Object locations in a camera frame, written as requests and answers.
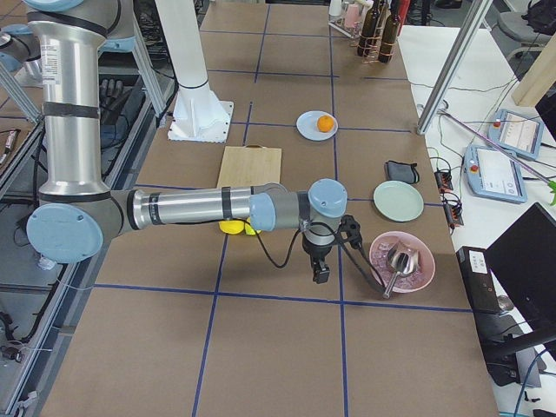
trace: wooden cutting board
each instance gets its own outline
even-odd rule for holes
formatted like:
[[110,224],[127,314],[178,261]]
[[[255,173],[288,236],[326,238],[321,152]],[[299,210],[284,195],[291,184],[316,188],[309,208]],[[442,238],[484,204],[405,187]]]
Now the wooden cutting board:
[[280,182],[280,168],[281,149],[227,146],[216,187],[248,187]]

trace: monitor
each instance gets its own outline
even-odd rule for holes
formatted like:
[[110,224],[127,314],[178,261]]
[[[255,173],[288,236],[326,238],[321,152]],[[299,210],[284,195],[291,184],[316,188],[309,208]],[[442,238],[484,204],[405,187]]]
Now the monitor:
[[509,345],[516,349],[513,352],[544,343],[556,359],[556,220],[534,203],[486,250],[485,257],[533,329]]

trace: chair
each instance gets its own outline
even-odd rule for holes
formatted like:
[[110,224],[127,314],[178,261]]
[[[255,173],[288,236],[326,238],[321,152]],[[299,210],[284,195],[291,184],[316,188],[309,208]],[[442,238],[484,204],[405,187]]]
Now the chair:
[[510,61],[514,56],[523,52],[540,52],[550,41],[550,35],[543,35],[533,31],[531,26],[527,26],[527,20],[522,18],[525,13],[519,11],[506,11],[498,16],[498,26],[500,30],[514,41],[521,43],[521,46],[510,52],[506,60]]

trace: blue joint cap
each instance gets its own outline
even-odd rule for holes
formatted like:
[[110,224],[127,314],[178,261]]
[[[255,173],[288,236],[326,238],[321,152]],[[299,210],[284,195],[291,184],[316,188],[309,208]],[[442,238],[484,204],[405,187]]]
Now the blue joint cap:
[[27,237],[38,253],[60,263],[83,261],[103,245],[103,232],[95,219],[69,204],[37,208],[27,221]]
[[136,46],[136,37],[125,37],[122,39],[108,39],[101,52],[131,52]]
[[255,230],[270,232],[275,229],[275,205],[266,193],[255,194],[249,197],[249,213],[251,227]]
[[8,72],[14,72],[23,67],[23,64],[16,60],[12,55],[4,54],[0,52],[0,63],[8,70]]
[[3,26],[2,30],[10,35],[32,35],[29,26],[22,23],[9,24],[8,26]]
[[325,217],[335,219],[346,213],[348,192],[339,182],[325,178],[315,182],[308,192],[311,207]]
[[28,6],[40,11],[66,11],[77,7],[84,0],[23,0]]

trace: pink bowl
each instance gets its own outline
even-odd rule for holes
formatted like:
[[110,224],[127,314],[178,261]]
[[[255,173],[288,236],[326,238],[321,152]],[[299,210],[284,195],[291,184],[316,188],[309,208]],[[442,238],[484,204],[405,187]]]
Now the pink bowl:
[[407,246],[419,250],[420,273],[417,275],[411,274],[405,278],[399,277],[394,285],[393,291],[395,293],[413,293],[413,291],[423,289],[433,280],[435,271],[434,257],[427,245],[415,236],[410,235],[409,233],[397,231],[383,233],[382,235],[374,239],[373,243],[371,244],[371,249],[368,254],[369,260],[377,269],[379,269],[379,272],[381,272],[384,283],[388,284],[390,278],[392,277],[393,271],[390,267],[388,267],[388,270],[386,270],[385,268],[380,268],[380,265],[373,257],[373,253],[379,251],[379,245],[381,243],[386,243],[392,246],[397,241],[402,241]]

